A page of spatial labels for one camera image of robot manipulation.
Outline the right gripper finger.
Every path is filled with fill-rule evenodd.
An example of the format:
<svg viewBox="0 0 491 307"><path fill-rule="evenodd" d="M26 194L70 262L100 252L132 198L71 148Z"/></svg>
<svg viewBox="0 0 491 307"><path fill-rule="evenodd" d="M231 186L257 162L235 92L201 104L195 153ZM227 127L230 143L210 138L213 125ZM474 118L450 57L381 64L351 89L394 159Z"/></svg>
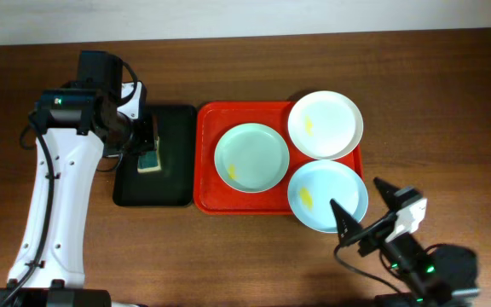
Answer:
<svg viewBox="0 0 491 307"><path fill-rule="evenodd" d="M356 243L363 232L363 227L335 200L330 200L335 217L338 243L340 246L349 246Z"/></svg>
<svg viewBox="0 0 491 307"><path fill-rule="evenodd" d="M400 190L397 186L386 182L384 179L375 177L373 183L389 210L398 210L396 193Z"/></svg>

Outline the green and yellow sponge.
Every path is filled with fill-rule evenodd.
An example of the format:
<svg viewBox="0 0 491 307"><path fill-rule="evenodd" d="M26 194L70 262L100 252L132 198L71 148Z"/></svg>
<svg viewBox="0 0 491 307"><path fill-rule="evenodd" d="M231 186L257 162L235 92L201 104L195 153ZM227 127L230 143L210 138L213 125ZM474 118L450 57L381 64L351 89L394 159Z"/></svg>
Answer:
<svg viewBox="0 0 491 307"><path fill-rule="evenodd" d="M160 170L159 139L156 138L153 150L145 152L138 158L137 171L139 173L150 173Z"/></svg>

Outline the pale green plate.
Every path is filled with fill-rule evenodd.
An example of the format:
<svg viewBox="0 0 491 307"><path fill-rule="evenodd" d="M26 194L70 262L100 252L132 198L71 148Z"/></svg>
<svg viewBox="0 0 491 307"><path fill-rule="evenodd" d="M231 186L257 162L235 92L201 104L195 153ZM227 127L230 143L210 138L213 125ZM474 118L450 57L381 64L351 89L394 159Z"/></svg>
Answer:
<svg viewBox="0 0 491 307"><path fill-rule="evenodd" d="M256 194L274 188L290 165L283 136L259 123L245 123L223 133L214 152L217 175L230 188Z"/></svg>

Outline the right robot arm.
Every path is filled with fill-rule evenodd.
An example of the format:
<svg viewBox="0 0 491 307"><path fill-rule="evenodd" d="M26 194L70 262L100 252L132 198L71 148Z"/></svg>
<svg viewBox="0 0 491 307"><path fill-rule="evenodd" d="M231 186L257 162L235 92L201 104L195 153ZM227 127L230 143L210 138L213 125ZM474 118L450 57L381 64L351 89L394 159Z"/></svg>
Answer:
<svg viewBox="0 0 491 307"><path fill-rule="evenodd" d="M336 261L394 291L376 296L373 299L376 306L471 306L480 294L477 254L468 247L447 243L421 246L413 233L425 218L427 199L414 187L398 188L379 177L373 182L388 211L365 228L336 200L330 201L338 234L333 252ZM408 291L405 293L339 257L342 248L354 244L362 257L378 252L384 269L404 283Z"/></svg>

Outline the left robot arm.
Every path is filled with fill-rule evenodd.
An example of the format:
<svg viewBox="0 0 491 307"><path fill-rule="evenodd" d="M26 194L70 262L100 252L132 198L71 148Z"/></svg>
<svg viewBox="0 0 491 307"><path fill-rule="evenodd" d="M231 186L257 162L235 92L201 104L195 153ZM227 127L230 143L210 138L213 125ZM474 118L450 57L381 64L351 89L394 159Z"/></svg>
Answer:
<svg viewBox="0 0 491 307"><path fill-rule="evenodd" d="M106 290L84 288L84 230L90 190L104 158L156 150L143 113L147 91L130 65L106 51L84 50L77 77L46 90L28 115L37 166L20 250L0 287L0 306L114 306Z"/></svg>

